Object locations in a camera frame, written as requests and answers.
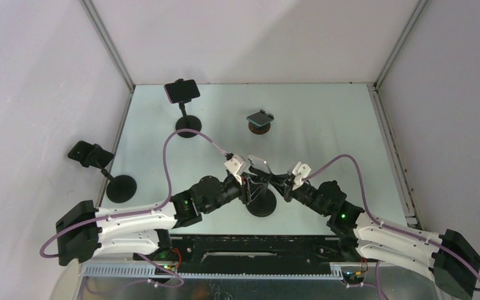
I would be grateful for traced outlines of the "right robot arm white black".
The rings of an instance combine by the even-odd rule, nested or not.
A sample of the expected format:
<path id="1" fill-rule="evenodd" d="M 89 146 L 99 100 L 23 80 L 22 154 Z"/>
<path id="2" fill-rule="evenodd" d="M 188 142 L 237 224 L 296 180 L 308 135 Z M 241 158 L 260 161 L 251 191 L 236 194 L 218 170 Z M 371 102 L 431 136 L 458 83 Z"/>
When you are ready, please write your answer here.
<path id="1" fill-rule="evenodd" d="M 361 257 L 408 269 L 457 299 L 472 299 L 480 292 L 480 255 L 461 233 L 447 229 L 440 234 L 385 220 L 349 202 L 337 181 L 318 187 L 302 182 L 304 173 L 298 168 L 287 174 L 249 170 L 285 201 L 295 200 L 327 217 L 327 227 L 340 238 L 344 260 Z"/>

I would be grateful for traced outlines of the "black smartphone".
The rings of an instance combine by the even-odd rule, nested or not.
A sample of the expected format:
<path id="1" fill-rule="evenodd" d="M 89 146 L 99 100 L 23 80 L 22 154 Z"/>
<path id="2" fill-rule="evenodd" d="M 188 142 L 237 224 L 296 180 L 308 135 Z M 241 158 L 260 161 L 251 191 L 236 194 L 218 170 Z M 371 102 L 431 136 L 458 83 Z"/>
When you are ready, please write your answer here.
<path id="1" fill-rule="evenodd" d="M 271 170 L 271 168 L 270 168 L 270 166 L 269 166 L 269 163 L 268 163 L 265 159 L 262 159 L 262 158 L 260 158 L 260 157 L 254 156 L 254 155 L 252 155 L 252 154 L 249 154 L 249 155 L 247 156 L 247 160 L 248 160 L 248 162 L 249 162 L 249 164 L 250 164 L 250 166 L 249 166 L 249 171 L 250 171 L 250 167 L 251 167 L 251 166 L 254 166 L 255 168 L 260 169 L 260 170 L 262 170 L 262 171 L 267 171 L 267 172 L 268 172 L 268 171 L 271 171 L 271 172 L 272 172 L 272 170 Z"/>

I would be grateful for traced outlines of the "black round-base phone stand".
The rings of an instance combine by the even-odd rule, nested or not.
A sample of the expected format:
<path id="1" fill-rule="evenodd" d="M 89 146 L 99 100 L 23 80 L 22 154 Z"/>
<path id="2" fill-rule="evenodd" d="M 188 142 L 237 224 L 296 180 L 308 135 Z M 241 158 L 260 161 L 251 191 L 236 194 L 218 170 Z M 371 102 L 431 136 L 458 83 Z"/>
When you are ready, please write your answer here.
<path id="1" fill-rule="evenodd" d="M 269 188 L 264 200 L 253 201 L 252 203 L 246 204 L 246 208 L 249 213 L 258 218 L 270 216 L 276 210 L 276 206 L 276 196 L 271 190 L 269 190 Z"/>

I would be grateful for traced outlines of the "small teal phone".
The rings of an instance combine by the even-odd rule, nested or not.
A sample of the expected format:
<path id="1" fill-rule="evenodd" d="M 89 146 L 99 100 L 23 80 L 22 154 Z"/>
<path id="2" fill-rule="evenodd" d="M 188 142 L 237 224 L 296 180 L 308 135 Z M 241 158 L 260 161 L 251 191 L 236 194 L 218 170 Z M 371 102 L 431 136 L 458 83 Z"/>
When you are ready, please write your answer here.
<path id="1" fill-rule="evenodd" d="M 270 123 L 274 121 L 274 115 L 261 109 L 258 112 L 247 116 L 246 119 L 248 123 L 255 128 L 262 128 L 270 125 Z"/>

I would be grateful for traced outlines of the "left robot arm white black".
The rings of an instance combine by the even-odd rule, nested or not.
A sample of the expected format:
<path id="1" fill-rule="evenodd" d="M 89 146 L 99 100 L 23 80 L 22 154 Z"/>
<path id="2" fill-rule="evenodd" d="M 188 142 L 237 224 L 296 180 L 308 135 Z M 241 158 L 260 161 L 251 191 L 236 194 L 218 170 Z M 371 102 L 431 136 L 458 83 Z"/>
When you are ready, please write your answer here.
<path id="1" fill-rule="evenodd" d="M 91 200 L 81 201 L 56 222 L 58 263 L 67 266 L 74 259 L 83 263 L 122 253 L 151 254 L 165 260 L 173 251 L 169 230 L 192 226 L 235 199 L 259 218 L 276 209 L 276 197 L 267 184 L 252 182 L 249 176 L 238 182 L 232 175 L 223 181 L 205 176 L 173 195 L 162 208 L 116 212 L 97 209 Z"/>

